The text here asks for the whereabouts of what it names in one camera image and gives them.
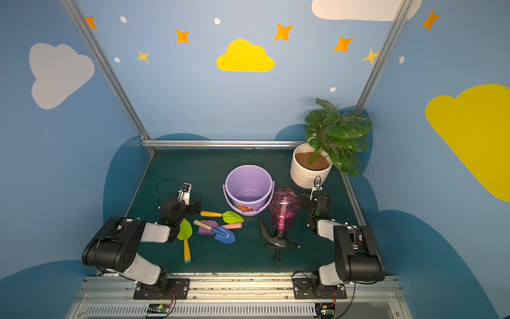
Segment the green round shovel yellow handle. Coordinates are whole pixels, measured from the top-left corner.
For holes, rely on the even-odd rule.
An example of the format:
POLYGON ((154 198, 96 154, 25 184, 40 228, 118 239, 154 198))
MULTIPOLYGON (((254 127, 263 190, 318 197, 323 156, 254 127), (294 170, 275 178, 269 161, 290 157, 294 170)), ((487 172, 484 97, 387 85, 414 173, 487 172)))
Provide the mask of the green round shovel yellow handle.
POLYGON ((180 224, 179 234, 177 238, 183 242, 183 256, 184 263, 189 264, 191 262, 191 250, 189 246, 189 238, 193 234, 193 228, 191 223, 184 219, 180 224))

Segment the green trowel yellow handle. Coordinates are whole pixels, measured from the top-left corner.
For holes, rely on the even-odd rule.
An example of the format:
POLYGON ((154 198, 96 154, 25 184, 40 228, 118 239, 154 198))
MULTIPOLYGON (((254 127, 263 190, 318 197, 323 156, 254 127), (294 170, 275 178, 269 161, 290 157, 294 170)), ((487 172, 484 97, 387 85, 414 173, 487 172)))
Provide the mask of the green trowel yellow handle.
POLYGON ((200 212, 200 216, 202 217, 221 217, 223 218, 223 221, 227 224, 234 224, 234 223, 243 223, 244 219, 233 211, 226 211, 224 213, 217 213, 212 211, 202 211, 200 212))

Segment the blue shovel wooden handle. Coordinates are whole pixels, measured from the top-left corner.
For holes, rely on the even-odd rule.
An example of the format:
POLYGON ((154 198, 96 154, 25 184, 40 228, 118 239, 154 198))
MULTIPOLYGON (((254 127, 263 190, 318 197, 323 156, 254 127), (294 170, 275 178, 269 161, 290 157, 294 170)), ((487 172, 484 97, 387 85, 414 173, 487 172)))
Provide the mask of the blue shovel wooden handle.
POLYGON ((221 243, 231 244, 236 241, 236 237, 235 237, 234 233, 231 230, 226 229, 224 227, 212 227, 212 226, 210 226, 206 223, 203 223, 197 219, 195 219, 193 221, 193 224, 197 225, 203 229, 213 232, 215 234, 215 239, 220 241, 221 243))

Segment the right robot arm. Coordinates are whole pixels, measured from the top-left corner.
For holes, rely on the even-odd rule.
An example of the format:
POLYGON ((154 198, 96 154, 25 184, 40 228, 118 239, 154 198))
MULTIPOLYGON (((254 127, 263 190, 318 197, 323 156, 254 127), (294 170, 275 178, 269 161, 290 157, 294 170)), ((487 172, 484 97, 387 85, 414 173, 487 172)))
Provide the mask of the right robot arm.
POLYGON ((374 284, 385 279, 386 269, 370 227, 339 223, 329 216, 332 198, 321 190, 300 195, 301 206, 308 211, 307 227, 333 243, 334 261, 312 273, 309 285, 317 299, 333 298, 344 283, 374 284))

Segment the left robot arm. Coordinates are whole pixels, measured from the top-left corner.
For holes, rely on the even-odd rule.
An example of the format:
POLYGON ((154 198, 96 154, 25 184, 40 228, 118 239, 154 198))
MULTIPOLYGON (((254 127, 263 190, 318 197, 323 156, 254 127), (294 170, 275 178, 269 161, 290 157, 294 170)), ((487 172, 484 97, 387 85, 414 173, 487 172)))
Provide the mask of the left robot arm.
POLYGON ((82 263, 101 272, 116 272, 136 283, 135 300, 185 300, 189 281, 172 281, 168 272, 139 253, 141 243, 173 243, 188 215, 201 212, 203 198, 189 201, 189 193, 180 191, 163 202, 161 220, 110 217, 82 253, 82 263))

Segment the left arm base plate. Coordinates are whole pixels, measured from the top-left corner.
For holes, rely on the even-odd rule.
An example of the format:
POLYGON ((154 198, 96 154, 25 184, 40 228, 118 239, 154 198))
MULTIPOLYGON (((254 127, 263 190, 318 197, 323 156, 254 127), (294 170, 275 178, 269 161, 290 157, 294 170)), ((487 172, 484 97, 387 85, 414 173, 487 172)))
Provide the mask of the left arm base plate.
POLYGON ((134 300, 186 300, 191 280, 188 278, 163 278, 154 285, 138 283, 134 300))

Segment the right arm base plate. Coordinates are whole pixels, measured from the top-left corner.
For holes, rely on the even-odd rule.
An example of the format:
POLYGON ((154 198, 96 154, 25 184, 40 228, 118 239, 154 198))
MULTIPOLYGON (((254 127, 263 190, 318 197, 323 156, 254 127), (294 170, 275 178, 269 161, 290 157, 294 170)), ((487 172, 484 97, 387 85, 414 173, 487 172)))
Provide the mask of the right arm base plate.
POLYGON ((292 284, 294 290, 294 298, 298 300, 342 300, 347 298, 347 291, 343 284, 326 286, 307 278, 294 278, 292 279, 292 284))

